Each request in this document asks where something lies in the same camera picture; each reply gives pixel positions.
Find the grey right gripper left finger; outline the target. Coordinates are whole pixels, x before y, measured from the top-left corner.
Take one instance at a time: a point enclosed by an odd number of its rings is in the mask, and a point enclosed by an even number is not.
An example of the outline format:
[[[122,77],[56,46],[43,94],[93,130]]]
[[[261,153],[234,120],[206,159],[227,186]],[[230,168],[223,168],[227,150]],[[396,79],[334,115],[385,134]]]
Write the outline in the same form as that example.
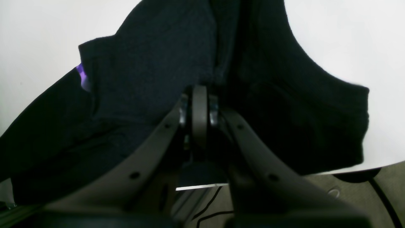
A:
[[[80,190],[48,204],[45,222],[177,222],[171,215],[192,95],[126,160]]]

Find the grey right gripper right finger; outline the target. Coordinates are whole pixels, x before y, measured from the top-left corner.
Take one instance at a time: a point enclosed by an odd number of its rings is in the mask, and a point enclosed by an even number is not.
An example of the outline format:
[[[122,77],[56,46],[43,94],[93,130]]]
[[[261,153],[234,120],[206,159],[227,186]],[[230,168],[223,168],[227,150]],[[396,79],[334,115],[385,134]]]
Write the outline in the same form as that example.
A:
[[[302,178],[263,143],[247,121],[209,95],[209,123],[224,137],[234,218],[230,222],[368,222],[368,216]]]

